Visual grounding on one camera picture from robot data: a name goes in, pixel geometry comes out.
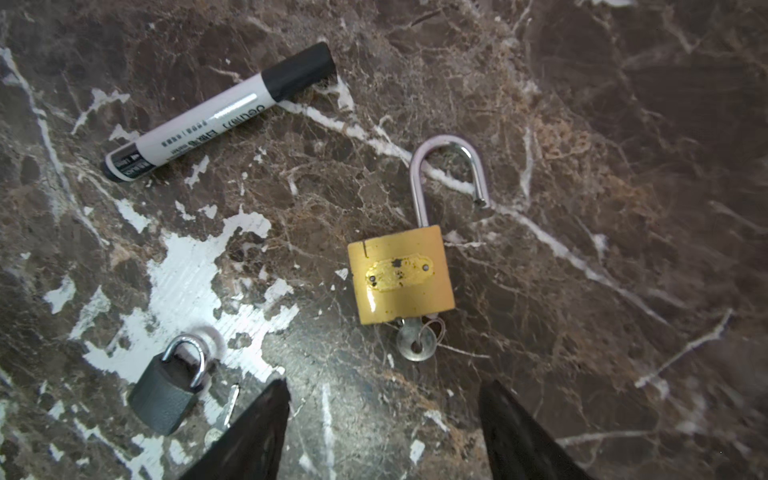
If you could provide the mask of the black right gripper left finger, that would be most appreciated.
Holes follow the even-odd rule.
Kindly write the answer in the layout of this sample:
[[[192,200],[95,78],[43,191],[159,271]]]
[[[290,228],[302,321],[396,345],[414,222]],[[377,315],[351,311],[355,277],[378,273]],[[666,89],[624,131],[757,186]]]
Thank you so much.
[[[276,379],[249,405],[183,479],[278,477],[290,413],[287,381]]]

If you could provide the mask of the small dark grey padlock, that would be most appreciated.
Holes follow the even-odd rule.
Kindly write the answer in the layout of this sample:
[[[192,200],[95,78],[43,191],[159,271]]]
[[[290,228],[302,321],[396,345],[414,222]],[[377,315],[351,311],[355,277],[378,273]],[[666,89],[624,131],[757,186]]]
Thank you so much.
[[[196,364],[177,354],[182,345],[196,351]],[[203,390],[209,356],[208,346],[199,336],[176,336],[151,359],[128,396],[128,405],[137,418],[157,434],[174,433]]]

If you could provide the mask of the silver brass padlock key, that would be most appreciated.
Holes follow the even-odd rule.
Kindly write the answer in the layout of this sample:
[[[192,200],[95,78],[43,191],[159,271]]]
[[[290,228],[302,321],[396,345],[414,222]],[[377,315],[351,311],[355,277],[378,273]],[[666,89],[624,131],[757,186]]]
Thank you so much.
[[[423,362],[435,355],[446,333],[445,321],[437,315],[400,321],[396,345],[408,361]]]

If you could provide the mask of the brass padlock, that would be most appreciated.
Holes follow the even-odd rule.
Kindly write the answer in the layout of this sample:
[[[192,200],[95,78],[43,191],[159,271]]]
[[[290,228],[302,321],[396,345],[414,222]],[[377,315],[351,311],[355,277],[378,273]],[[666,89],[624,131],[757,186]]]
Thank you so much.
[[[357,311],[363,325],[421,318],[455,308],[442,232],[429,223],[422,164],[443,147],[456,147],[468,159],[475,202],[487,206],[489,189],[481,158],[474,146],[456,135],[437,135],[413,154],[409,179],[416,229],[354,242],[348,245],[350,273]]]

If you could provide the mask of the small silver key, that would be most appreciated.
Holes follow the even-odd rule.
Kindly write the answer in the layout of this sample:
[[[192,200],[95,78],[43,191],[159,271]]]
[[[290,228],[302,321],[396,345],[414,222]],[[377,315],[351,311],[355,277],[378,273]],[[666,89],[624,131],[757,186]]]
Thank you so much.
[[[222,412],[216,418],[213,427],[205,435],[205,447],[210,449],[230,428],[231,418],[240,395],[240,385],[231,386],[226,404]]]

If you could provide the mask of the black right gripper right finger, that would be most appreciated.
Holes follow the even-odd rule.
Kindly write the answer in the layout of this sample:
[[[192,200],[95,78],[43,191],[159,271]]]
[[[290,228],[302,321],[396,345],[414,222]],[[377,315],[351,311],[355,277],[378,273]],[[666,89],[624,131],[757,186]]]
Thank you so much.
[[[591,479],[499,381],[481,384],[478,411],[494,479]]]

